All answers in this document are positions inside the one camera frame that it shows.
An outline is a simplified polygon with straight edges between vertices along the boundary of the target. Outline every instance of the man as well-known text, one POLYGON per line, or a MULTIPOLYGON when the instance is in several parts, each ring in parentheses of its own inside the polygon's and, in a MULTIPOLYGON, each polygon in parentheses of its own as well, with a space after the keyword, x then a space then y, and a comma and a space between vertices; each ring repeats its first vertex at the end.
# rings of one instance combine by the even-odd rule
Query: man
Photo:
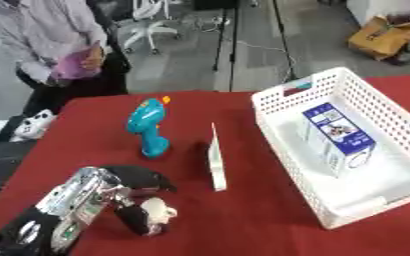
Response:
POLYGON ((16 61, 17 74, 36 90, 28 113, 58 113, 75 97, 127 93, 119 58, 106 54, 107 35, 85 1, 0 0, 0 41, 16 61), (100 74, 67 80, 53 71, 64 57, 90 47, 81 65, 101 68, 100 74))

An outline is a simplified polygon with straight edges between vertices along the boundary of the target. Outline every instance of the mug handle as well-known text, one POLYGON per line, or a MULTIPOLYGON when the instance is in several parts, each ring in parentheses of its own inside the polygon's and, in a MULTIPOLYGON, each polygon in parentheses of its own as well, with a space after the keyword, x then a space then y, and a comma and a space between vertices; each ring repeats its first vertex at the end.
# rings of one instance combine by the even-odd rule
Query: mug handle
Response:
POLYGON ((177 217, 177 210, 171 207, 166 207, 166 213, 170 218, 177 217))

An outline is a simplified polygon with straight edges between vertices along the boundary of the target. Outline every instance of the robotic hand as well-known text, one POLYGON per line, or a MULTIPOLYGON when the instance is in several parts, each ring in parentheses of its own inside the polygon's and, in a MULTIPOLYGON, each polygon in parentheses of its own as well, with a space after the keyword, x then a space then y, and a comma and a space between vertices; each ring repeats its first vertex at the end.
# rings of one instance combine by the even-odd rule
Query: robotic hand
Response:
POLYGON ((108 205, 114 206, 118 217, 135 233, 160 234, 177 212, 159 198, 140 205, 131 198, 161 190, 176 191, 162 174, 142 167, 81 168, 0 230, 0 255, 68 255, 81 233, 108 205))

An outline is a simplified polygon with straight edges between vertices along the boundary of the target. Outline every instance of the white cabinet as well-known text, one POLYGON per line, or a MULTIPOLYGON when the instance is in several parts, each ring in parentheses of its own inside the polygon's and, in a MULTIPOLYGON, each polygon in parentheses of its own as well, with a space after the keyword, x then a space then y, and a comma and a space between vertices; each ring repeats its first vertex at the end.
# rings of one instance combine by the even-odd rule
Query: white cabinet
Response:
POLYGON ((410 13, 410 0, 348 0, 347 6, 361 26, 375 15, 410 13))

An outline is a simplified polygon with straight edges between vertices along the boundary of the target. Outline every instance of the game controller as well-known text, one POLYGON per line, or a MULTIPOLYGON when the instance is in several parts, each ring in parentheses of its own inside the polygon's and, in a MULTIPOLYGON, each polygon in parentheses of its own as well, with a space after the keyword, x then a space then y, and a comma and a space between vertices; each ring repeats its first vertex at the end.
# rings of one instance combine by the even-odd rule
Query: game controller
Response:
POLYGON ((51 110, 45 109, 33 117, 24 119, 15 130, 12 141, 40 139, 55 118, 51 110))

